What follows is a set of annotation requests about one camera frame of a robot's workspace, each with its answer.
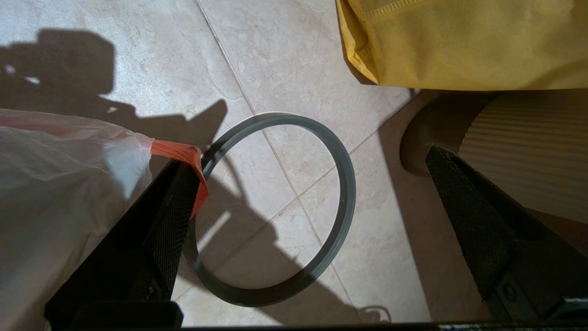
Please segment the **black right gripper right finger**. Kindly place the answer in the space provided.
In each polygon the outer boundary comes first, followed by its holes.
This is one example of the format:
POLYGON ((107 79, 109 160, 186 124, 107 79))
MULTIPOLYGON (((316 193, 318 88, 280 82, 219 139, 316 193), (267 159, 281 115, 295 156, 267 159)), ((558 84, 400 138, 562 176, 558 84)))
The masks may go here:
POLYGON ((477 291, 497 320, 587 320, 588 260, 448 149, 425 159, 477 291))

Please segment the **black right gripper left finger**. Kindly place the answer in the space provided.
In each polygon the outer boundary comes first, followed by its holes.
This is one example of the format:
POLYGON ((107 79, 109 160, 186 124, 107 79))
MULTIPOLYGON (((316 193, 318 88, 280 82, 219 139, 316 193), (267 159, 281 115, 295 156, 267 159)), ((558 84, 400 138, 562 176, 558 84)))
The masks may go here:
POLYGON ((171 161, 45 306, 51 329, 167 329, 200 180, 171 161))

